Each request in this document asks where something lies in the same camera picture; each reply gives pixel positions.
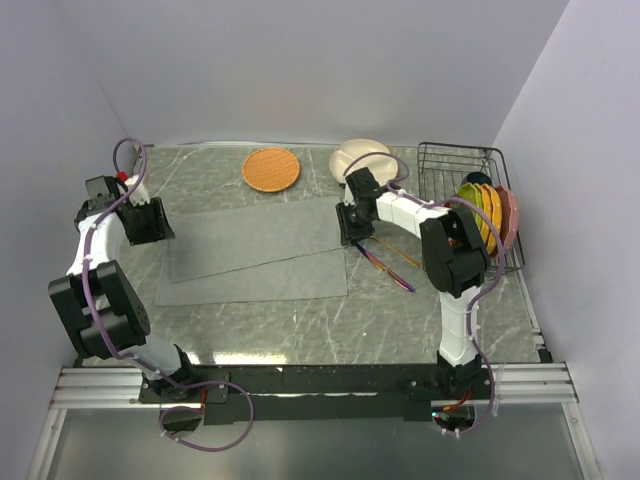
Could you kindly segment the grey cloth napkin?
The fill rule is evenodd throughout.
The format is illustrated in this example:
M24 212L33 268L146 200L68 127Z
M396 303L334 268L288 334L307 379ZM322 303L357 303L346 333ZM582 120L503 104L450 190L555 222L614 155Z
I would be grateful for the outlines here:
M157 305L346 295L337 202L317 198L175 217Z

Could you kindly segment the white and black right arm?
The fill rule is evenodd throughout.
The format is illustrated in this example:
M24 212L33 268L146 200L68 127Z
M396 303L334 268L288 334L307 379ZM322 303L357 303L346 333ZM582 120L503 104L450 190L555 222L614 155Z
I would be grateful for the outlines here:
M400 227L421 242L421 266L439 292L441 340L437 386L460 398L478 378L481 355L476 340L478 301L490 259L471 211L420 200L381 186L369 168L345 178L345 198L336 205L341 243L371 237L376 221Z

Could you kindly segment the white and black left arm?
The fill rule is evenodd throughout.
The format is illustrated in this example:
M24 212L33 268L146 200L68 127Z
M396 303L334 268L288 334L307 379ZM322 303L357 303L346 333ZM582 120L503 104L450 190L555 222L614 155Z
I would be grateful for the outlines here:
M174 238L162 201L139 176L98 176L85 183L88 199L74 220L76 256L48 294L78 356L115 359L137 367L155 395L192 399L198 377L186 353L151 331L151 321L118 258L132 246Z

